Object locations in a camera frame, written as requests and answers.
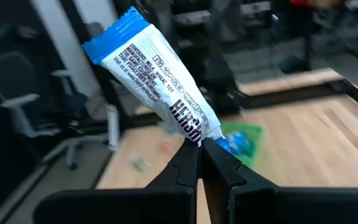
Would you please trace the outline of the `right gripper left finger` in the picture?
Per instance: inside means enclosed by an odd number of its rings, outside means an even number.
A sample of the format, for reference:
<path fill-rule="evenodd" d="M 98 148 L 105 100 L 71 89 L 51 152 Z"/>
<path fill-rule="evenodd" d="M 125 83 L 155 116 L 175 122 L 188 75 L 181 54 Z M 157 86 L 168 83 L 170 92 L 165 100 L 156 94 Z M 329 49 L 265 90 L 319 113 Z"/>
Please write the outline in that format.
<path fill-rule="evenodd" d="M 63 190 L 35 208 L 34 224 L 196 224 L 200 151 L 186 140 L 139 189 Z"/>

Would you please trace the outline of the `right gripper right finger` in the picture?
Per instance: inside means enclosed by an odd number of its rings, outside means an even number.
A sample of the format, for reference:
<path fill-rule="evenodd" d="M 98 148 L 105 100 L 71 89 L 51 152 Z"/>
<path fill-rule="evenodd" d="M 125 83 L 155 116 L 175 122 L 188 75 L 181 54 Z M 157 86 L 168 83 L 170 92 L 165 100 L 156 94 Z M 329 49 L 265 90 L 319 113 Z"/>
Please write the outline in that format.
<path fill-rule="evenodd" d="M 209 138 L 202 170 L 212 224 L 358 224 L 358 188 L 278 186 Z"/>

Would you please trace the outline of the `green clear candy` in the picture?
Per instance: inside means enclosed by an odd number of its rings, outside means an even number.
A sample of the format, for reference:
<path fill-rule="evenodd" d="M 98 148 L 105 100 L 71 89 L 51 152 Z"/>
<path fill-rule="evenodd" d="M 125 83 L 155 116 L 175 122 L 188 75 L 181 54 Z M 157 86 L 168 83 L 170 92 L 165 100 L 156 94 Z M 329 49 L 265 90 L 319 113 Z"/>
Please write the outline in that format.
<path fill-rule="evenodd" d="M 139 172 L 145 172 L 151 166 L 149 162 L 139 156 L 134 156 L 131 162 Z"/>

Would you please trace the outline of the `green plastic basket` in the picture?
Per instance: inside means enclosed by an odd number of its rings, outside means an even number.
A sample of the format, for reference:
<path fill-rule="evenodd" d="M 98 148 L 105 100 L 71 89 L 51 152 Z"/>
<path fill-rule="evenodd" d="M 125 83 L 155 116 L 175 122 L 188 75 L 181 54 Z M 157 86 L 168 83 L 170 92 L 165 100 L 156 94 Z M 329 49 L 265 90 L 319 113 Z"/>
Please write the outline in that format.
<path fill-rule="evenodd" d="M 239 159 L 247 167 L 252 168 L 255 164 L 256 158 L 258 157 L 259 151 L 262 147 L 262 142 L 264 138 L 264 129 L 261 126 L 254 126 L 250 124 L 240 124 L 240 123 L 221 123 L 221 129 L 223 133 L 223 138 L 215 140 L 215 143 L 225 149 L 227 152 L 231 153 L 229 148 L 228 141 L 226 140 L 225 135 L 231 132 L 242 131 L 246 140 L 244 141 L 245 151 L 243 154 L 232 154 L 237 159 Z"/>

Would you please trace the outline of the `white blue candy bar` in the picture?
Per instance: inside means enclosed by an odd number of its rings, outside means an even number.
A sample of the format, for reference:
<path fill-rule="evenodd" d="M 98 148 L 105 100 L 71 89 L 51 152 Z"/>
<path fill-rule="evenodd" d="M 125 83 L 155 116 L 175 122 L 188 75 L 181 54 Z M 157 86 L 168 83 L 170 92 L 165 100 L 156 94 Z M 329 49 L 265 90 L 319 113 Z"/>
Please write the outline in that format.
<path fill-rule="evenodd" d="M 223 139 L 221 123 L 188 69 L 135 7 L 85 42 L 83 50 L 95 65 L 107 69 L 141 103 L 197 146 L 205 138 Z"/>
<path fill-rule="evenodd" d="M 246 136 L 242 131 L 231 132 L 225 135 L 232 154 L 243 154 L 245 151 L 244 141 Z"/>

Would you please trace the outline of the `grey office chair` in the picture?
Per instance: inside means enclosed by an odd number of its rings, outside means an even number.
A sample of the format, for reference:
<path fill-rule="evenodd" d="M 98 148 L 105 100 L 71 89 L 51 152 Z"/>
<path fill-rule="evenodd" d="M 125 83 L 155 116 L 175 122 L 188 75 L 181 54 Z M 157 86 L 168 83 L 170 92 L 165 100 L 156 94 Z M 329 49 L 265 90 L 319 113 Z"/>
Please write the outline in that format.
<path fill-rule="evenodd" d="M 41 157 L 41 162 L 48 163 L 65 152 L 68 167 L 75 170 L 74 155 L 83 143 L 109 144 L 101 135 L 105 130 L 91 130 L 105 128 L 106 124 L 80 116 L 85 107 L 84 95 L 65 95 L 66 102 L 58 106 L 41 100 L 42 84 L 36 76 L 34 65 L 22 53 L 13 51 L 0 55 L 0 107 L 9 110 L 14 129 L 27 139 L 62 137 L 63 140 Z"/>

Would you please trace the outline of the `grey background desk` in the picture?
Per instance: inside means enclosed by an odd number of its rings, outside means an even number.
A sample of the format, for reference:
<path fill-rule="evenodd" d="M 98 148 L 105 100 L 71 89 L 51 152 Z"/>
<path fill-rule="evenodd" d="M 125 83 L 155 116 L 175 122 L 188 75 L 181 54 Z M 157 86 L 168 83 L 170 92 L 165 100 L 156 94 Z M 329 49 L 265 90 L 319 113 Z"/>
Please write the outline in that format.
<path fill-rule="evenodd" d="M 260 12 L 268 12 L 271 10 L 271 2 L 268 0 L 251 0 L 251 2 L 240 4 L 240 13 L 242 16 L 256 15 Z M 211 16 L 209 9 L 184 12 L 175 14 L 174 21 L 183 26 L 204 24 Z"/>

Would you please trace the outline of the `white cylinder post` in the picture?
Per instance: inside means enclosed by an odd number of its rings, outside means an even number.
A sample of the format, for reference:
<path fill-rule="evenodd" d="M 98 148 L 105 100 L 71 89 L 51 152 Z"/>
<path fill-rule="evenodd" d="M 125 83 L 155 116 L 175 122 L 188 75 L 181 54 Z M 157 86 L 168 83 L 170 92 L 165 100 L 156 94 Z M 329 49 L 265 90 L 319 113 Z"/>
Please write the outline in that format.
<path fill-rule="evenodd" d="M 109 149 L 117 151 L 119 146 L 120 128 L 119 128 L 119 113 L 114 105 L 108 105 L 108 141 Z"/>

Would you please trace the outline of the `black metal table frame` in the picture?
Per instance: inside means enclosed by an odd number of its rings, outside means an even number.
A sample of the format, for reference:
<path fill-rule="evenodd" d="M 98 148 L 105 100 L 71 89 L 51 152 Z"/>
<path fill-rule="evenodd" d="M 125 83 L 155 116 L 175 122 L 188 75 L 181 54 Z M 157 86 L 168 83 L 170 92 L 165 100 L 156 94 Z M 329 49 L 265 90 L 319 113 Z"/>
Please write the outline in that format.
<path fill-rule="evenodd" d="M 240 109 L 259 109 L 336 95 L 347 95 L 358 103 L 358 88 L 345 78 L 323 80 L 317 84 L 305 84 L 254 95 L 247 95 L 235 89 L 206 91 L 203 95 L 220 116 L 238 114 Z"/>

